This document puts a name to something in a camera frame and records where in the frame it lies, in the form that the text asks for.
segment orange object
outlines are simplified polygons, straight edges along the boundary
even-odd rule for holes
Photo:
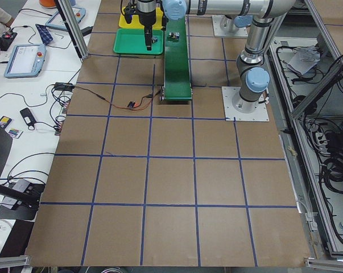
[[[48,9],[52,9],[56,7],[55,1],[54,0],[39,0],[41,6],[46,7]]]

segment white table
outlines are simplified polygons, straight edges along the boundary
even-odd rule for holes
[[[86,8],[86,16],[80,22],[80,28],[94,25],[97,11],[99,9],[101,0],[77,0],[77,6]],[[45,13],[53,14],[56,9],[43,8],[38,0],[28,0],[24,9],[35,9]],[[40,36],[35,27],[35,24],[45,24],[49,19],[49,16],[34,12],[34,11],[22,11],[13,23],[15,26],[31,26],[36,31],[36,35],[31,39],[32,43],[41,43]],[[11,55],[13,47],[17,44],[28,44],[28,39],[34,33],[29,27],[16,28],[14,30],[18,33],[13,44],[7,52],[1,52],[0,61],[8,61]],[[70,43],[70,37],[65,31],[52,31],[50,30],[54,41],[52,46],[66,47]],[[90,35],[85,37],[85,42],[88,44]],[[0,65],[0,96],[5,93],[18,93],[22,94],[26,98],[26,102],[29,105],[41,104],[46,100],[45,89],[47,86],[54,84],[55,82],[68,82],[75,73],[80,69],[81,61],[77,56],[73,44],[71,43],[67,49],[51,48],[47,47],[46,60],[42,71],[38,77],[35,78],[4,78],[3,74],[6,68],[6,64]],[[77,75],[71,81],[76,83]],[[49,110],[54,102],[54,99],[50,92],[51,88],[48,88],[48,101],[45,105],[30,108],[37,121],[42,121],[53,125],[53,121],[49,115]],[[7,95],[0,99],[0,118],[7,116],[13,119],[8,125],[6,131],[10,128],[15,128],[23,131],[23,134],[19,139],[13,140],[10,156],[3,170],[2,177],[7,177],[9,170],[24,157],[40,153],[40,152],[52,152],[54,153],[59,141],[59,137],[55,136],[54,129],[38,124],[35,131],[30,131],[27,125],[24,123],[19,111],[26,108],[26,104],[20,96]],[[53,116],[61,110],[59,104],[53,107]],[[26,171],[26,170],[40,170],[46,173],[49,172],[52,164],[52,155],[40,155],[32,158],[28,158],[22,164],[18,165],[13,174]],[[31,177],[41,179],[46,182],[46,175],[41,173],[29,173]],[[9,220],[9,223],[14,224],[14,220]],[[0,252],[8,237],[9,232],[0,233]]]

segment blue tape grid line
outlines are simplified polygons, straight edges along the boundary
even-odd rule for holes
[[[254,243],[254,240],[253,240],[252,225],[251,225],[251,218],[250,218],[250,211],[249,211],[249,203],[248,203],[248,199],[247,199],[245,178],[244,178],[244,176],[243,176],[241,151],[240,151],[240,149],[239,149],[238,131],[237,131],[237,124],[236,124],[235,119],[234,119],[234,121],[233,121],[233,126],[234,126],[234,131],[235,131],[235,142],[236,142],[236,144],[237,144],[237,153],[238,153],[239,169],[240,169],[240,171],[241,171],[243,195],[244,195],[244,197],[245,197],[245,203],[246,203],[246,214],[247,214],[247,222],[248,222],[249,232],[250,232],[250,239],[251,239],[251,246],[252,246],[252,252],[253,252],[253,259],[254,259],[255,267],[256,267],[256,266],[258,266],[258,261],[257,261],[257,256],[256,256],[255,243]]]
[[[343,27],[343,24],[324,24],[325,26]]]
[[[116,70],[116,72],[115,72],[114,82],[117,82],[117,76],[118,76],[119,62],[120,62],[120,61],[121,61],[121,58],[118,57],[117,70]],[[112,92],[111,99],[110,99],[111,102],[113,102],[114,89],[115,89],[115,85],[113,85],[113,92]],[[111,107],[112,107],[112,104],[109,104],[108,115],[110,115]],[[93,198],[92,198],[92,202],[93,202],[93,203],[95,202],[95,199],[96,199],[97,186],[98,186],[99,175],[100,175],[100,170],[101,170],[102,160],[103,160],[103,156],[102,156],[102,155],[103,155],[103,153],[104,153],[104,148],[105,148],[105,143],[106,143],[106,138],[107,138],[107,133],[108,133],[109,122],[110,122],[110,117],[107,117],[107,124],[106,124],[105,132],[104,132],[104,138],[103,138],[103,144],[102,144],[102,151],[101,151],[101,156],[100,156],[100,159],[99,159],[99,165],[98,165],[96,183],[95,183],[95,185],[94,185],[94,191],[93,191]],[[89,239],[90,225],[91,225],[91,223],[92,223],[92,216],[93,216],[93,208],[94,208],[94,205],[91,205],[91,207],[90,207],[90,213],[89,213],[89,219],[88,219],[88,226],[87,226],[87,228],[86,228],[86,235],[85,235],[85,241],[84,241],[84,248],[83,248],[82,257],[81,257],[81,265],[82,265],[82,266],[84,265],[85,254],[86,254],[86,247],[87,247],[88,239]]]
[[[188,27],[188,33],[190,33],[190,25],[189,25],[189,18],[187,18],[187,27]],[[94,32],[98,34],[114,34],[115,32]],[[198,35],[188,35],[188,42],[190,44],[191,37]],[[213,60],[213,61],[223,61],[225,63],[225,69],[226,69],[226,76],[229,84],[229,76],[228,76],[228,61],[235,61],[235,60],[227,60],[226,59],[226,51],[225,51],[225,45],[224,40],[222,39],[222,46],[223,46],[223,53],[224,53],[224,59],[192,59],[191,56],[191,49],[189,47],[189,66],[191,68],[192,60]],[[119,63],[121,57],[118,55],[102,55],[102,54],[92,54],[94,56],[100,56],[100,57],[117,57],[118,63],[117,63],[117,70],[115,74],[114,82],[78,82],[78,84],[100,84],[100,85],[112,85],[113,86],[113,92],[111,95],[111,101],[113,101],[114,96],[114,90],[117,85],[134,85],[134,86],[151,86],[152,87],[152,93],[154,93],[154,87],[155,87],[155,64],[154,64],[154,71],[153,71],[153,80],[152,85],[150,84],[120,84],[117,83],[117,76],[119,71]],[[190,69],[190,78],[192,82],[192,72]],[[193,102],[191,103],[192,108],[192,116],[191,118],[181,118],[181,119],[190,119],[192,121],[192,143],[193,143],[193,156],[192,157],[182,157],[182,156],[151,156],[150,155],[150,146],[151,146],[151,132],[152,132],[152,120],[154,118],[161,118],[161,119],[180,119],[175,117],[153,117],[152,116],[152,104],[151,103],[151,114],[149,117],[129,117],[129,116],[116,116],[116,115],[110,115],[111,112],[111,105],[109,107],[108,115],[76,115],[76,114],[69,114],[68,116],[75,116],[75,117],[106,117],[107,124],[105,129],[105,135],[104,140],[102,144],[102,150],[100,155],[83,155],[83,154],[56,154],[56,156],[98,156],[100,157],[99,165],[98,165],[98,171],[97,171],[97,177],[96,182],[94,185],[94,192],[92,197],[92,202],[41,202],[42,205],[90,205],[90,213],[89,213],[89,220],[88,220],[88,227],[86,231],[86,237],[84,242],[84,248],[83,248],[83,254],[82,254],[82,260],[81,265],[84,265],[84,260],[86,256],[86,247],[89,239],[89,232],[90,232],[90,226],[92,221],[92,214],[93,214],[93,208],[94,206],[138,206],[143,207],[143,216],[142,216],[142,240],[141,240],[141,252],[140,252],[140,265],[143,265],[143,250],[144,250],[144,233],[145,233],[145,222],[146,222],[146,208],[147,207],[187,207],[187,208],[195,208],[195,217],[196,217],[196,240],[197,240],[197,260],[198,260],[198,266],[201,266],[201,255],[200,255],[200,240],[199,240],[199,218],[198,218],[198,208],[245,208],[247,213],[247,221],[249,226],[249,233],[250,233],[250,239],[251,239],[251,246],[253,250],[253,256],[254,256],[254,263],[255,266],[258,266],[257,261],[257,255],[255,251],[254,246],[254,238],[253,238],[253,231],[251,227],[251,219],[250,219],[250,213],[249,209],[266,209],[266,208],[275,208],[275,209],[296,209],[296,206],[279,206],[279,205],[248,205],[247,201],[247,194],[246,194],[246,188],[245,188],[245,181],[243,177],[243,168],[242,168],[242,161],[243,160],[278,160],[278,161],[284,161],[282,158],[242,158],[240,149],[239,149],[239,141],[238,141],[238,133],[237,133],[237,127],[236,122],[234,121],[234,129],[235,129],[235,141],[237,143],[237,151],[238,151],[238,157],[237,158],[208,158],[208,157],[196,157],[195,154],[195,124],[194,120],[225,120],[224,118],[195,118],[194,117],[194,107]],[[111,118],[149,118],[150,119],[150,125],[149,125],[149,136],[148,136],[148,149],[147,149],[147,155],[144,156],[134,156],[134,155],[112,155],[112,154],[106,154],[105,151],[105,143],[106,143],[106,136],[108,133],[108,126],[110,123]],[[100,176],[100,169],[101,169],[101,163],[103,157],[125,157],[125,158],[146,158],[147,159],[147,165],[146,165],[146,177],[145,177],[145,188],[144,188],[144,200],[142,204],[134,204],[134,203],[106,203],[106,202],[95,202],[96,198],[96,190],[97,190],[97,184]],[[195,189],[195,203],[194,204],[148,204],[147,203],[147,182],[148,182],[148,168],[151,158],[166,158],[166,159],[192,159],[193,160],[193,168],[194,168],[194,189]],[[243,186],[243,194],[245,197],[245,205],[223,205],[223,204],[198,204],[197,201],[197,177],[196,177],[196,160],[238,160],[240,171],[241,171],[241,178],[242,178],[242,186]]]
[[[161,159],[196,159],[196,160],[259,160],[259,161],[285,161],[283,158],[213,158],[206,156],[163,156],[163,155],[113,155],[113,154],[55,154],[55,156],[90,156],[103,158],[161,158]]]
[[[155,72],[156,72],[156,65],[154,64],[154,71],[152,74],[152,94],[154,95],[154,83],[155,83]],[[140,258],[139,258],[139,265],[143,265],[143,249],[144,249],[144,230],[145,230],[145,222],[146,222],[146,204],[147,204],[147,183],[148,183],[148,170],[150,166],[150,149],[151,149],[151,134],[152,134],[152,109],[154,105],[154,100],[151,101],[151,111],[150,111],[150,125],[148,128],[148,144],[147,144],[147,161],[146,161],[146,178],[144,182],[144,195],[143,195],[143,212],[142,212],[142,231],[141,231],[141,250],[140,250]]]
[[[187,27],[188,27],[188,34],[190,34],[190,23],[189,18],[187,20]],[[189,43],[189,71],[191,74],[191,44],[190,44],[190,36],[188,35],[188,43]],[[193,143],[193,170],[194,170],[194,197],[195,197],[195,227],[196,227],[196,250],[197,250],[197,260],[198,266],[201,266],[201,257],[200,257],[200,240],[199,240],[199,214],[198,214],[198,193],[197,193],[197,184],[196,184],[196,153],[195,153],[195,119],[194,119],[194,102],[191,102],[192,108],[192,143]]]
[[[144,203],[106,203],[106,202],[48,202],[42,201],[41,205],[58,206],[142,206],[142,207],[167,207],[167,208],[249,208],[249,209],[297,209],[297,206],[282,205],[222,205],[222,204],[144,204]]]

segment electrical socket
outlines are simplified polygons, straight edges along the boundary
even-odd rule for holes
[[[56,82],[53,86],[54,90],[69,91],[71,92],[75,86],[73,84],[66,82]]]
[[[316,222],[308,222],[309,228],[311,231],[317,231],[318,230],[318,224]]]
[[[317,145],[319,145],[321,148],[326,148],[326,146],[328,145],[328,141],[324,133],[315,132],[314,137]]]

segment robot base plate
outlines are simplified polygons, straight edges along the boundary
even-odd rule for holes
[[[239,92],[240,87],[222,87],[223,95],[223,104],[224,104],[224,113],[226,121],[264,121],[268,122],[268,113],[266,109],[266,104],[259,104],[256,110],[253,113],[245,114],[236,110],[232,105],[233,96]],[[261,95],[259,101],[263,101],[264,98]]]
[[[245,27],[240,28],[236,32],[227,32],[220,27],[220,23],[224,15],[213,15],[212,21],[213,21],[213,29],[214,29],[214,35],[215,37],[227,37],[227,38],[240,38],[240,39],[246,39],[248,37],[247,29]]]

